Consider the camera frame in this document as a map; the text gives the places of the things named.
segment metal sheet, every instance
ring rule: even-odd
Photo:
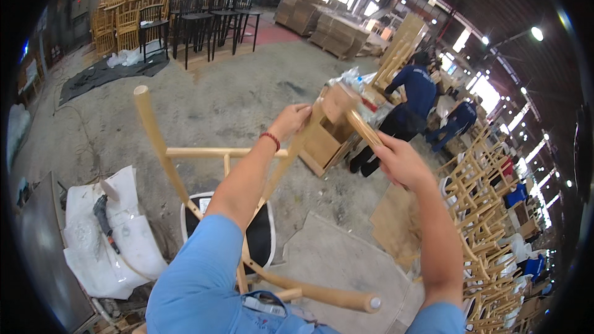
[[[62,252],[52,182],[50,173],[35,188],[17,218],[17,227],[35,289],[72,333],[94,312]]]

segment blue cloth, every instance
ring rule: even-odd
[[[553,284],[548,284],[548,285],[547,285],[547,286],[545,286],[545,288],[542,290],[542,294],[543,294],[543,295],[545,295],[545,294],[548,294],[548,293],[551,291],[551,289],[553,289]]]
[[[545,268],[545,257],[542,254],[538,255],[538,259],[528,259],[526,261],[526,268],[524,268],[524,275],[534,275],[531,281],[534,282]]]
[[[516,191],[510,192],[509,194],[505,195],[505,199],[509,208],[514,206],[519,201],[524,201],[528,197],[528,191],[526,189],[526,185],[524,183],[518,183],[516,185]]]
[[[443,137],[441,139],[441,141],[439,141],[438,143],[436,143],[431,150],[433,150],[433,152],[438,152],[439,150],[441,150],[443,148],[443,146],[453,137],[456,136],[456,134],[458,133],[458,131],[460,131],[460,126],[458,125],[458,122],[456,120],[448,120],[447,124],[443,127],[443,128],[439,128],[437,130],[434,130],[432,132],[430,132],[425,139],[427,140],[427,142],[431,143],[432,140],[436,139],[440,133],[445,132],[445,137]]]
[[[427,68],[413,64],[403,67],[390,85],[386,87],[385,93],[392,94],[397,87],[403,84],[408,99],[406,101],[407,109],[421,118],[427,119],[437,92],[435,83],[427,74]],[[398,117],[398,120],[404,121],[402,117]]]
[[[463,135],[476,121],[476,107],[474,104],[464,101],[447,118],[458,122],[458,125],[462,128],[460,134]]]
[[[338,334],[328,326],[315,328],[293,314],[299,308],[280,301],[288,313],[284,317],[244,307],[245,295],[234,291],[242,244],[233,221],[222,215],[204,217],[151,292],[148,334]],[[271,294],[247,295],[261,293]],[[407,333],[463,333],[463,324],[461,309],[441,302],[421,310]]]

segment hand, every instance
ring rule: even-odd
[[[279,141],[287,141],[293,133],[301,131],[305,126],[305,119],[311,114],[309,104],[290,105],[276,117],[268,128],[268,132]]]
[[[373,151],[392,183],[405,185],[415,193],[423,187],[436,186],[433,173],[411,145],[380,131],[377,134],[385,146],[375,146]]]

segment red cloth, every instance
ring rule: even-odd
[[[507,161],[503,163],[501,166],[503,169],[503,176],[511,175],[514,172],[514,163],[511,161],[511,158],[508,156]]]

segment light blue shirt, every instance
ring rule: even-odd
[[[234,290],[242,244],[241,230],[232,220],[222,215],[204,217],[151,292],[148,334],[338,334],[294,315],[299,308],[280,300],[284,316],[244,307],[245,297]],[[444,302],[421,310],[407,330],[408,334],[463,332],[461,309]]]

